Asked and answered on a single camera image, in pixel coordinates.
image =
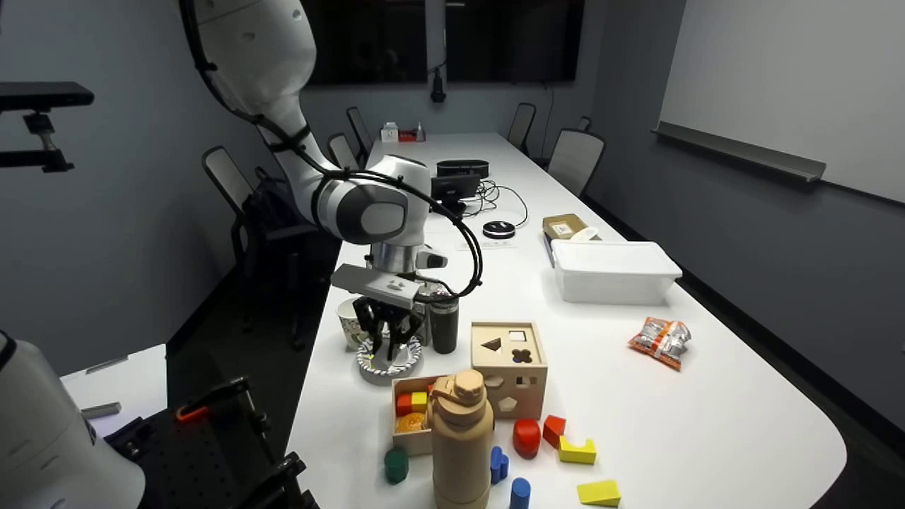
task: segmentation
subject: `white robot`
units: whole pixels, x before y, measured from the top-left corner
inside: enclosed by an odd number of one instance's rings
[[[431,171],[389,157],[346,172],[320,154],[300,111],[318,59],[300,0],[182,0],[182,14],[209,91],[260,127],[300,213],[344,241],[370,244],[370,270],[344,267],[334,282],[366,295],[382,319],[414,312],[414,274],[431,261]],[[434,299],[465,296],[481,280],[478,241],[455,227],[476,272],[465,291]],[[37,349],[0,333],[0,509],[127,509],[143,493],[143,469],[95,435]]]

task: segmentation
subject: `white panel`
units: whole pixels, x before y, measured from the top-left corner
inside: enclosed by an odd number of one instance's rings
[[[662,121],[905,200],[905,2],[689,0]]]

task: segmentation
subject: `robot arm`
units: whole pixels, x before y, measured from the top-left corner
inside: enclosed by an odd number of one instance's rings
[[[370,244],[373,270],[417,272],[431,205],[431,171],[389,157],[370,179],[341,179],[318,148],[304,108],[318,45],[300,0],[182,0],[184,26],[209,91],[236,117],[259,125],[295,189],[297,210],[352,244]]]

